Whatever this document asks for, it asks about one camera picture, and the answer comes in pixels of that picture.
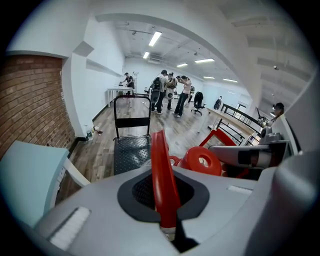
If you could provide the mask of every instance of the brick wall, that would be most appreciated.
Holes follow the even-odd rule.
[[[60,58],[6,58],[0,72],[0,159],[15,140],[59,148],[74,142],[61,70]]]

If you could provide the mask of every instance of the ceiling duct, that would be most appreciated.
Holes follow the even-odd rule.
[[[147,62],[152,63],[152,64],[161,64],[163,62],[163,59],[159,55],[150,54],[149,58],[147,59]]]

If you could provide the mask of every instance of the light blue panel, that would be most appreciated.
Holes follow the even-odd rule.
[[[2,195],[14,217],[34,227],[50,209],[69,151],[15,141],[0,162]]]

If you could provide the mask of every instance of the white tabletop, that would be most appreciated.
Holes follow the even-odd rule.
[[[0,162],[1,192],[17,219],[34,227],[50,209],[59,172],[69,151],[15,141]]]
[[[244,123],[238,121],[236,118],[221,112],[221,111],[217,111],[214,109],[210,109],[207,107],[207,109],[211,112],[214,113],[214,115],[218,116],[219,118],[225,119],[228,121],[228,123],[230,123],[231,125],[233,125],[234,127],[236,127],[237,129],[239,129],[240,131],[242,131],[243,133],[245,133],[246,135],[251,135],[253,134],[255,131],[253,129],[251,129],[249,126],[245,125]]]
[[[111,88],[108,88],[108,90],[112,91],[133,91],[134,89],[131,87],[126,87],[126,86],[114,86]]]

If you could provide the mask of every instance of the red lever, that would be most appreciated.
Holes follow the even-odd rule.
[[[151,134],[151,168],[156,211],[160,226],[176,226],[177,209],[181,206],[175,176],[171,167],[165,131]]]

